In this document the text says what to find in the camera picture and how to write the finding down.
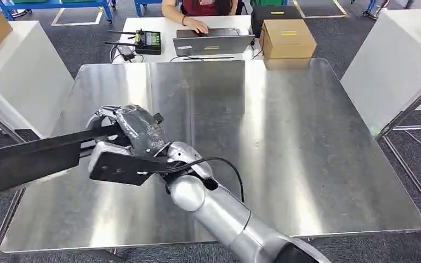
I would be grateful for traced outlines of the person's hand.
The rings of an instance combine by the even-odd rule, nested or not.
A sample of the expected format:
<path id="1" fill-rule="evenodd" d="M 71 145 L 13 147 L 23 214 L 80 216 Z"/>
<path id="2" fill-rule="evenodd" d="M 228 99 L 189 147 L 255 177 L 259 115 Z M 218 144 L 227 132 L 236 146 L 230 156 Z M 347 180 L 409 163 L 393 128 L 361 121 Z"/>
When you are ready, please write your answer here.
<path id="1" fill-rule="evenodd" d="M 184 16 L 181 21 L 183 26 L 188 27 L 189 29 L 195 31 L 196 33 L 200 34 L 207 34 L 208 33 L 208 27 L 206 24 L 199 20 L 195 20 L 191 17 Z"/>

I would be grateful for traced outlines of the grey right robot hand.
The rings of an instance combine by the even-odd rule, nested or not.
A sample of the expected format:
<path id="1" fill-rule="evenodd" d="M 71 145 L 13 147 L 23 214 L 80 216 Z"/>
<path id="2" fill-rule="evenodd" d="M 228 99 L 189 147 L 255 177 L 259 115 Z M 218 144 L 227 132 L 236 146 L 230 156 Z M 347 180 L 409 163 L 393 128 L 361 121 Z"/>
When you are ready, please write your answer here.
<path id="1" fill-rule="evenodd" d="M 151 115 L 139 105 L 102 106 L 89 119 L 86 128 L 100 127 L 108 118 L 111 123 L 120 126 L 132 148 L 157 153 L 166 146 L 166 137 L 161 126 L 164 121 L 160 113 Z"/>

